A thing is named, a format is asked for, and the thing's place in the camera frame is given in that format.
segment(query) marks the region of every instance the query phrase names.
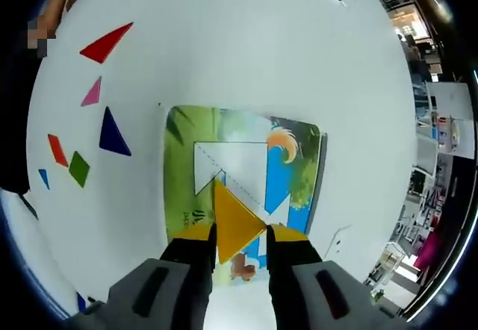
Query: tangram piece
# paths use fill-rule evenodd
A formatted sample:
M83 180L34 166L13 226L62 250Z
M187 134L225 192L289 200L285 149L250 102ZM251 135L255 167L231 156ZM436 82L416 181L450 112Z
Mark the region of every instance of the tangram piece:
M100 76L98 80L95 81L95 84L93 85L93 87L91 87L90 91L88 91L88 94L84 97L81 106L94 105L99 102L99 90L101 88L101 85L102 77Z
M80 54L98 63L104 63L122 36L133 25L132 22L115 29L80 51Z
M248 246L266 228L219 180L214 181L219 262L224 264Z
M48 182L48 174L46 173L46 169L39 169L38 173L40 174L40 177L42 178L42 181L45 184L46 188L49 190L50 184Z
M80 187L84 187L87 181L90 165L83 159L83 157L75 151L72 161L69 165L69 174L78 182Z
M53 157L57 164L68 167L68 161L66 160L63 149L61 148L60 140L53 134L48 135L48 141L50 142L50 147L52 148Z
M120 155L131 156L131 151L122 138L117 123L114 121L110 108L106 107L103 116L102 133L99 137L99 148Z

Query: white table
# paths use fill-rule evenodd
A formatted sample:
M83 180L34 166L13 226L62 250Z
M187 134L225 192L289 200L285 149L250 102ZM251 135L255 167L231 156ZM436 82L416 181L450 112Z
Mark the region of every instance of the white table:
M102 65L79 54L129 22ZM327 258L360 280L372 269L415 160L410 77L378 0L78 0L48 53L31 100L28 171L40 226L83 296L105 301L115 281L166 246L166 115L158 103L248 109L318 125L329 144L309 238L325 254L337 230L348 227ZM100 104L80 107L100 75ZM105 106L114 110L130 158L98 147ZM55 163L47 134L59 136L67 158L78 151L87 160L84 189ZM49 171L51 190L40 168ZM267 285L254 287L267 299ZM213 293L210 308L228 291Z
M23 272L24 280L32 286L33 293L59 319L77 313L76 290L55 263L37 219L17 194L4 190L0 190L2 211L0 220L4 217L7 226L2 236L12 247L13 259Z

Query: dark blue triangle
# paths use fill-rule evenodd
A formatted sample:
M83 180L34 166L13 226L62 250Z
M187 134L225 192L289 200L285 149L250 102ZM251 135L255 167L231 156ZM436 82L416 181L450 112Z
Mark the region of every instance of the dark blue triangle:
M131 156L131 151L122 138L117 123L114 122L110 108L106 107L103 116L102 134L99 137L99 148L119 153L120 155Z
M78 304L79 311L83 311L84 309L87 308L87 302L85 302L83 297L78 293L76 293L76 302Z
M48 183L48 175L46 174L46 169L39 169L38 173L43 180L43 183L46 185L46 188L50 189L50 184Z

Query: green square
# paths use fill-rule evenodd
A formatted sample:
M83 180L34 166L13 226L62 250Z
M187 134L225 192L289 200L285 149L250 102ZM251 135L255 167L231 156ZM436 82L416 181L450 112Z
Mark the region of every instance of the green square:
M78 182L83 188L87 181L90 165L83 159L83 157L75 151L72 161L69 163L69 174Z

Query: puzzle board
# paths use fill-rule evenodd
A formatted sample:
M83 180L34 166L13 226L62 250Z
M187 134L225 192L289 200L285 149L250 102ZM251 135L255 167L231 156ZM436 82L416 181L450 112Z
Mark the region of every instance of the puzzle board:
M214 179L267 224L308 232L320 188L323 134L316 125L247 111L178 106L168 113L164 137L168 241L196 222L214 221ZM265 238L218 264L214 284L268 278Z

